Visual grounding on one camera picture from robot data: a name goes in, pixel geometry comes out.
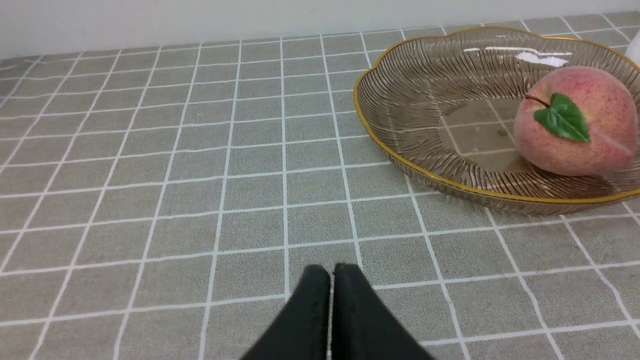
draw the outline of white grout line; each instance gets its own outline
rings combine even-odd
[[[618,303],[618,306],[620,307],[620,311],[622,311],[623,315],[625,316],[625,318],[627,319],[628,324],[631,326],[631,328],[633,329],[633,331],[635,332],[636,336],[640,339],[640,329],[638,329],[638,326],[636,324],[634,324],[634,319],[631,317],[631,314],[629,314],[629,311],[627,310],[627,307],[625,306],[624,302],[622,301],[622,298],[620,297],[620,292],[618,291],[618,289],[616,289],[616,287],[605,277],[604,273],[601,271],[601,269],[599,269],[596,266],[595,261],[593,261],[593,258],[591,257],[591,255],[589,255],[589,252],[587,251],[587,248],[584,247],[584,245],[582,244],[582,242],[580,241],[580,239],[578,238],[578,235],[575,233],[575,231],[573,230],[573,227],[571,226],[571,224],[569,223],[569,221],[566,221],[566,216],[564,215],[560,215],[560,217],[564,220],[564,226],[567,228],[567,230],[569,230],[569,233],[571,234],[571,237],[573,238],[573,240],[575,241],[576,245],[578,245],[578,247],[580,248],[580,250],[582,251],[582,254],[584,255],[584,257],[587,259],[587,261],[589,261],[589,264],[591,264],[591,268],[598,274],[598,277],[600,278],[600,280],[609,287],[609,289],[611,290],[611,292],[613,293],[614,297],[616,298],[616,302]]]
[[[78,63],[78,59],[76,59],[76,62],[74,62],[74,64],[71,66],[71,69],[69,69],[69,74],[73,71],[73,69],[76,67],[76,64]],[[113,70],[115,66],[115,61],[113,62],[112,66],[111,66],[111,70]],[[107,81],[109,80],[110,75],[107,75],[104,79],[104,81],[102,82],[102,88],[104,88],[107,84]],[[60,84],[58,85],[58,89],[60,87],[62,87],[62,84],[64,83],[64,81],[61,81]],[[95,97],[93,98],[93,102],[91,104],[90,109],[93,109],[93,107],[96,105],[96,103],[98,102],[98,98],[100,97],[100,92],[98,92]],[[71,149],[73,148],[74,142],[80,132],[80,129],[82,128],[82,125],[84,124],[84,122],[86,122],[86,119],[88,119],[89,114],[87,113],[87,115],[84,116],[84,119],[82,120],[82,123],[80,123],[80,126],[78,126],[78,129],[76,131],[76,133],[73,135],[73,137],[71,138],[71,141],[69,141],[69,145],[67,146],[67,150],[65,151],[64,155],[62,156],[62,161],[64,161],[67,156],[71,153]],[[125,139],[126,139],[126,135],[125,138],[122,140],[122,143],[120,144],[120,150],[122,150],[122,148],[124,147],[124,143],[125,143]],[[60,164],[58,164],[56,166],[56,169],[54,170],[53,174],[51,175],[51,178],[49,180],[49,183],[47,183],[47,186],[45,187],[43,194],[41,196],[39,196],[38,198],[38,202],[36,203],[36,206],[31,214],[31,216],[29,216],[29,218],[27,219],[27,221],[25,222],[24,226],[25,228],[27,228],[29,226],[29,224],[31,223],[31,221],[33,220],[33,217],[35,216],[35,213],[37,212],[37,209],[40,207],[45,195],[44,193],[49,191],[49,188],[51,187],[51,185],[53,184],[56,176],[58,175],[58,172],[60,171],[60,168],[62,167],[62,162]],[[115,164],[113,164],[111,166],[111,173],[113,173],[113,168],[115,167]],[[64,294],[67,285],[69,283],[69,279],[71,278],[71,273],[73,271],[73,266],[76,263],[76,260],[78,258],[78,255],[80,254],[80,250],[82,248],[82,244],[84,242],[84,239],[86,239],[86,235],[89,231],[89,227],[91,224],[91,221],[93,220],[93,218],[95,217],[95,214],[98,210],[98,207],[100,206],[100,202],[102,200],[102,196],[104,195],[104,190],[101,192],[101,195],[98,197],[98,199],[96,200],[96,203],[93,207],[93,213],[91,215],[91,217],[89,218],[88,224],[87,226],[84,227],[84,232],[83,235],[76,247],[76,251],[74,252],[74,256],[71,260],[71,264],[69,266],[69,269],[67,270],[67,273],[65,274],[65,278],[62,282],[62,285],[60,286],[60,290],[58,291],[58,294],[56,295],[56,298],[53,302],[53,305],[51,306],[51,309],[49,310],[49,318],[52,318],[55,313],[56,310],[58,308],[58,304],[60,304],[60,300],[62,299],[62,295]],[[24,231],[21,233],[21,235],[18,235],[18,238],[16,239],[15,244],[17,245],[19,240],[21,239],[22,235],[24,234]],[[7,258],[5,259],[5,262],[3,263],[2,267],[0,267],[0,273],[2,271],[4,271],[4,268],[7,264],[7,261],[9,260],[9,254],[7,254]],[[44,326],[42,327],[42,330],[40,331],[40,335],[38,337],[38,342],[36,343],[31,355],[30,355],[30,360],[34,360],[34,358],[36,357],[36,355],[38,354],[38,351],[40,350],[40,347],[42,346],[42,343],[44,342],[45,337],[47,336],[47,331],[49,330],[49,324],[51,322],[47,321],[45,322]]]
[[[213,299],[213,286],[216,279],[216,266],[218,265],[218,249],[220,247],[220,236],[222,232],[222,220],[223,210],[225,208],[225,196],[227,192],[227,180],[229,174],[229,162],[231,157],[231,144],[234,134],[234,120],[236,118],[236,104],[238,95],[238,79],[240,78],[240,59],[242,58],[243,44],[240,41],[238,46],[238,66],[236,69],[236,83],[234,86],[234,100],[231,106],[231,123],[229,124],[229,134],[227,137],[227,152],[225,155],[225,169],[222,178],[222,187],[220,191],[220,203],[218,204],[218,221],[216,223],[216,237],[213,244],[213,255],[211,256],[211,268],[209,269],[209,285],[207,287],[207,302],[211,302]],[[204,315],[202,317],[202,328],[200,330],[200,350],[198,352],[198,359],[204,360],[205,350],[207,344],[207,330],[209,328],[209,317],[211,315],[211,306],[206,306]]]
[[[78,57],[76,58],[76,61],[74,62],[74,64],[71,66],[71,68],[69,69],[69,74],[73,71],[74,67],[77,64],[78,59],[80,59],[80,55],[78,55]],[[47,101],[46,104],[44,104],[43,108],[40,110],[40,114],[39,116],[36,118],[36,120],[32,123],[31,126],[29,126],[29,128],[27,129],[27,131],[25,132],[25,135],[29,134],[29,132],[31,131],[31,129],[33,129],[33,127],[38,123],[38,121],[40,120],[40,117],[42,116],[42,113],[47,109],[47,107],[50,105],[51,101],[53,100],[53,95],[51,96],[51,98],[49,98],[49,100]],[[71,147],[73,146],[73,141],[74,141],[75,137],[73,137],[71,139],[71,141],[69,142],[69,145],[67,146],[67,150],[65,152],[65,155],[63,157],[66,158],[67,154],[71,151]],[[18,150],[20,149],[20,146],[22,145],[24,140],[20,140],[18,141],[18,144],[16,144],[13,152],[7,157],[4,165],[2,167],[0,167],[0,175],[3,173],[3,170],[5,168],[5,166],[7,164],[9,164],[11,162],[11,160],[13,159],[13,157],[18,153]],[[53,184],[54,178],[56,177],[58,171],[60,171],[60,167],[61,164],[59,164],[56,169],[54,170],[53,174],[51,175],[51,177],[49,178],[49,181],[47,182],[47,186],[45,187],[44,191],[48,191],[49,188],[51,187],[51,185]],[[6,253],[4,260],[2,262],[2,264],[0,265],[0,274],[4,271],[4,268],[6,267],[7,262],[9,261],[9,258],[11,257],[11,255],[13,254],[13,252],[15,251],[15,248],[18,246],[18,243],[20,242],[20,240],[22,239],[22,237],[24,236],[25,230],[29,228],[29,224],[31,223],[31,221],[33,220],[33,218],[36,215],[36,212],[38,211],[38,208],[40,207],[42,200],[44,199],[44,195],[39,196],[38,200],[36,201],[36,204],[33,206],[33,209],[31,210],[31,213],[29,214],[29,217],[27,218],[27,220],[24,222],[24,225],[22,226],[22,230],[20,230],[20,233],[18,234],[18,237],[16,237],[15,241],[13,242],[11,248],[9,248],[9,251]]]
[[[322,59],[323,59],[323,63],[324,63],[324,72],[326,75],[326,86],[329,92],[329,103],[331,104],[331,112],[332,112],[332,117],[333,117],[333,129],[335,130],[335,135],[338,136],[340,133],[340,130],[338,128],[338,116],[336,116],[335,113],[335,104],[333,103],[333,92],[331,90],[331,81],[329,79],[329,72],[328,72],[328,67],[326,64],[326,56],[325,56],[325,51],[324,51],[324,40],[323,40],[323,36],[320,35],[320,49],[322,50]],[[356,229],[356,222],[355,222],[355,216],[353,214],[353,205],[351,203],[351,192],[349,190],[349,181],[347,180],[347,172],[346,169],[344,167],[344,155],[342,153],[342,142],[340,141],[340,138],[337,138],[337,142],[338,142],[338,155],[340,157],[340,167],[342,170],[342,182],[344,183],[344,193],[346,196],[346,203],[347,203],[347,209],[349,211],[349,221],[351,222],[351,234],[353,236],[353,244],[355,247],[355,252],[356,252],[356,260],[358,262],[358,266],[361,269],[364,269],[363,265],[362,265],[362,256],[360,254],[360,244],[358,243],[358,231]]]
[[[201,49],[198,49],[198,54],[196,56],[196,63],[198,62],[198,60],[200,59],[200,52]],[[154,64],[154,66],[157,65],[157,61],[159,59],[160,56],[160,51],[158,51],[158,54],[156,56],[156,62]],[[151,81],[151,78],[153,76],[154,70],[151,70],[151,74],[149,75],[149,81]],[[193,74],[191,75],[191,80],[195,79],[196,76],[196,67],[194,67],[193,69]],[[193,85],[189,86],[189,90],[187,93],[187,99],[183,105],[182,108],[182,116],[180,117],[180,125],[182,125],[184,123],[184,116],[185,113],[187,111],[187,103],[189,102],[189,98],[191,97],[191,91],[193,89]],[[113,346],[113,360],[118,360],[118,357],[120,356],[120,343],[122,341],[122,336],[124,335],[124,331],[127,327],[127,322],[129,321],[129,315],[131,313],[131,309],[133,308],[133,304],[136,300],[136,294],[138,292],[138,289],[140,288],[140,282],[142,280],[142,274],[144,272],[145,269],[145,262],[147,260],[147,256],[149,253],[149,248],[151,246],[151,241],[153,239],[154,236],[154,230],[156,228],[156,224],[157,224],[157,219],[158,216],[160,215],[160,209],[162,208],[162,203],[163,203],[163,199],[164,199],[164,193],[166,192],[166,187],[169,181],[169,177],[171,175],[171,170],[172,170],[172,165],[173,165],[173,160],[175,159],[175,151],[178,147],[178,143],[180,142],[180,134],[182,133],[182,126],[178,127],[178,131],[177,134],[175,135],[175,139],[173,141],[173,148],[172,148],[172,153],[169,157],[169,163],[167,165],[166,168],[166,172],[164,174],[164,183],[162,185],[162,188],[160,189],[160,194],[157,200],[157,204],[156,204],[156,210],[154,211],[154,218],[151,221],[151,226],[149,229],[149,233],[147,235],[147,240],[145,243],[145,249],[143,251],[142,254],[142,258],[140,261],[140,265],[138,267],[138,273],[136,275],[136,282],[134,283],[133,286],[133,290],[131,291],[131,297],[129,298],[129,303],[127,305],[127,310],[124,313],[124,316],[122,318],[122,323],[120,324],[120,329],[118,330],[118,336],[116,337],[116,341],[115,344]]]
[[[284,253],[284,294],[285,301],[289,300],[291,296],[291,285],[289,279],[289,212],[288,206],[288,194],[287,194],[287,129],[284,115],[285,110],[285,92],[284,92],[284,45],[282,38],[280,38],[280,114],[282,115],[282,239],[283,239],[283,253]]]
[[[531,291],[531,289],[527,285],[527,281],[524,279],[522,272],[520,272],[518,264],[516,263],[511,251],[509,250],[509,246],[507,245],[507,242],[504,241],[504,237],[502,236],[502,233],[500,232],[500,229],[498,228],[498,225],[496,224],[495,219],[491,214],[491,211],[488,208],[484,208],[484,212],[489,218],[489,221],[491,222],[493,230],[495,231],[495,234],[498,236],[498,240],[500,240],[500,244],[502,245],[502,248],[504,249],[504,252],[506,253],[507,257],[509,258],[509,262],[511,263],[511,266],[513,267],[513,270],[516,273],[518,280],[520,280],[520,284],[522,285],[522,288],[528,294],[529,298],[531,298],[531,303],[533,304],[533,309],[536,312],[538,321],[540,322],[542,329],[545,331],[545,334],[547,335],[547,339],[549,340],[551,347],[554,349],[554,352],[556,353],[558,360],[564,360],[564,355],[562,355],[560,348],[558,347],[554,337],[551,335],[551,332],[549,331],[547,323],[545,322],[545,319],[542,316],[542,312],[540,311],[540,305],[538,304],[538,300],[536,299],[536,296],[533,293],[533,291]]]

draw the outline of amber glass bowl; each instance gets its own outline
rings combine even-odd
[[[611,73],[640,110],[640,69],[619,52],[499,27],[401,42],[362,75],[353,97],[382,151],[405,174],[449,195],[539,215],[640,195],[640,151],[607,177],[544,172],[517,151],[513,124],[524,94],[544,75],[572,65]]]

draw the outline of gray tile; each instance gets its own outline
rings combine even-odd
[[[38,115],[48,100],[49,97],[46,96],[32,99],[9,98],[0,108],[0,117]]]
[[[117,90],[102,92],[98,96],[98,101],[93,107],[94,110],[118,110],[125,108],[135,108],[140,102],[142,89]]]
[[[74,270],[56,316],[125,309],[137,274],[138,264]]]
[[[5,270],[19,271],[68,266],[71,264],[82,233],[81,227],[24,233],[7,262]]]
[[[320,38],[285,41],[282,43],[282,54],[285,59],[322,56]]]
[[[480,205],[444,194],[416,197],[427,231],[491,227]]]
[[[216,280],[213,284],[214,300],[259,297],[283,292],[282,250],[218,256]]]
[[[235,90],[234,83],[195,84],[189,102],[232,100]]]
[[[23,137],[34,121],[35,118],[0,120],[0,139]]]
[[[29,77],[50,78],[52,76],[66,76],[74,62],[75,60],[39,63],[29,72]]]
[[[27,359],[38,343],[43,324],[0,327],[0,358],[5,360]]]
[[[367,70],[369,63],[364,53],[338,55],[326,59],[326,68],[328,72]]]
[[[347,204],[296,206],[287,214],[289,244],[353,239]]]
[[[138,110],[132,129],[148,127],[178,126],[182,119],[184,105],[158,106]]]
[[[122,360],[196,358],[204,308],[134,313],[120,344]]]
[[[147,263],[135,307],[192,304],[207,300],[211,257]]]
[[[424,237],[362,241],[360,253],[364,274],[373,285],[437,279]]]
[[[332,91],[353,90],[356,82],[362,75],[362,71],[340,72],[329,74]]]
[[[615,26],[640,25],[640,12],[619,12],[604,14]]]
[[[220,206],[221,191],[222,180],[169,184],[164,193],[160,215],[217,211]]]
[[[269,327],[283,305],[284,300],[274,299],[213,306],[205,359],[239,359]]]
[[[142,106],[165,104],[183,104],[189,95],[189,85],[171,86],[168,88],[148,88]]]
[[[131,123],[133,110],[102,111],[90,113],[84,121],[82,132],[126,130]]]
[[[233,101],[189,104],[184,114],[185,124],[211,124],[231,121]]]
[[[549,327],[625,319],[613,292],[595,271],[534,275],[526,277],[526,281]]]
[[[110,75],[104,88],[105,90],[141,88],[147,85],[149,75],[151,75],[151,70],[115,72]]]
[[[37,196],[0,199],[0,230],[22,229],[37,200]]]
[[[113,160],[64,163],[49,190],[100,188],[107,180],[112,163]]]
[[[289,204],[310,204],[334,200],[346,200],[344,181],[340,170],[287,174],[287,202]]]
[[[200,150],[227,146],[229,125],[185,127],[180,134],[178,150]]]
[[[349,138],[340,141],[345,165],[381,163],[388,161],[370,138]]]
[[[176,67],[196,65],[198,49],[162,51],[158,58],[157,67]]]
[[[161,186],[141,186],[107,190],[95,221],[120,220],[154,216]]]
[[[148,256],[199,254],[213,251],[218,215],[157,221]]]
[[[628,326],[560,332],[553,337],[566,360],[640,357],[640,340]]]
[[[451,312],[439,285],[376,291],[404,328],[416,339],[455,338]]]
[[[66,271],[0,277],[0,321],[46,318]]]
[[[575,234],[596,264],[637,261],[639,229],[633,218],[592,219],[572,222]]]
[[[67,156],[68,160],[116,156],[124,139],[123,133],[78,135]]]
[[[344,35],[324,37],[324,53],[326,55],[356,53],[364,51],[360,35]]]
[[[42,192],[55,169],[55,165],[6,168],[0,174],[0,195]]]
[[[282,146],[231,149],[228,174],[231,176],[282,171]]]
[[[319,264],[332,272],[337,263],[355,264],[356,250],[353,243],[338,243],[295,247],[289,249],[289,281],[292,291],[298,285],[305,267]]]
[[[472,359],[555,359],[551,343],[544,335],[474,341],[467,343]]]
[[[97,93],[55,95],[51,100],[51,102],[49,103],[49,105],[47,106],[47,109],[44,111],[44,113],[45,114],[81,113],[84,111],[89,111],[96,95]],[[94,109],[96,110],[100,109],[97,107],[97,105],[98,104],[96,104],[96,106],[94,107]]]
[[[257,249],[282,245],[284,243],[282,217],[283,213],[280,209],[224,214],[219,250]]]
[[[31,227],[84,224],[89,221],[100,191],[46,195]]]
[[[169,180],[200,179],[222,176],[227,150],[178,152],[173,157]]]
[[[611,28],[609,22],[602,15],[574,15],[565,16],[564,19],[576,32]]]
[[[622,303],[632,318],[640,318],[640,288],[637,279],[640,266],[624,266],[601,269],[607,280],[620,292]]]
[[[534,33],[541,35],[570,33],[569,27],[559,17],[548,19],[529,19],[524,20],[527,27]]]
[[[233,146],[282,143],[282,121],[265,120],[234,124]]]
[[[328,87],[326,84],[326,76],[324,74],[311,76],[294,76],[292,78],[284,79],[285,95],[326,91],[328,91]]]
[[[355,112],[336,114],[336,120],[338,122],[338,133],[340,136],[360,136],[367,134],[364,125],[362,125],[362,121],[360,121],[358,114]]]
[[[628,45],[629,41],[616,30],[590,31],[581,33],[580,37],[605,46]]]
[[[199,66],[196,72],[195,82],[233,81],[236,79],[237,68],[237,65]]]
[[[44,116],[31,128],[29,136],[73,135],[84,118],[83,114]]]
[[[53,79],[23,79],[18,89],[13,93],[13,96],[41,96],[47,94],[53,94],[60,82],[61,78]]]
[[[347,169],[352,199],[409,193],[404,174],[394,165]]]
[[[333,106],[337,113],[355,111],[355,107],[353,105],[353,90],[334,91]]]
[[[589,265],[564,224],[516,227],[501,233],[520,271]]]
[[[435,235],[431,244],[446,279],[513,273],[507,254],[491,230]]]
[[[151,69],[156,62],[156,53],[121,55],[114,71]]]
[[[322,58],[284,60],[284,76],[324,74],[324,72]]]
[[[231,98],[233,98],[234,84],[228,84],[231,88]],[[280,96],[281,87],[280,79],[260,79],[246,80],[238,83],[237,98],[250,99],[254,97],[273,97]]]
[[[340,166],[340,153],[335,140],[289,143],[287,170]]]
[[[91,225],[77,264],[99,264],[142,258],[151,221]]]
[[[132,131],[122,149],[122,155],[150,154],[171,151],[178,129]]]
[[[281,116],[281,99],[252,99],[236,102],[236,117],[234,120],[273,119]]]
[[[409,197],[358,201],[353,214],[361,238],[422,232]]]
[[[463,336],[540,329],[531,299],[516,277],[447,285]]]
[[[82,74],[98,74],[101,72],[109,72],[116,60],[115,56],[108,58],[80,59],[76,63],[72,75]]]
[[[243,44],[242,62],[280,59],[280,43]]]
[[[389,47],[403,41],[400,31],[386,31],[384,33],[368,33],[363,34],[364,44],[367,50],[386,50]]]
[[[282,176],[241,177],[227,180],[225,210],[282,206]]]
[[[237,63],[238,45],[211,47],[200,51],[200,65]]]
[[[285,119],[285,137],[288,142],[335,138],[331,115]]]
[[[332,112],[329,94],[287,96],[284,99],[284,109],[287,117]]]
[[[169,154],[120,158],[109,180],[109,186],[161,183],[166,175]]]
[[[53,322],[38,352],[38,360],[111,359],[121,323],[122,315]]]

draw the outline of table surface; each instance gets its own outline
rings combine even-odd
[[[0,63],[0,358],[237,359],[341,261],[441,360],[640,359],[640,201],[490,211],[359,123],[384,49],[473,25]],[[640,13],[498,25],[623,52]]]

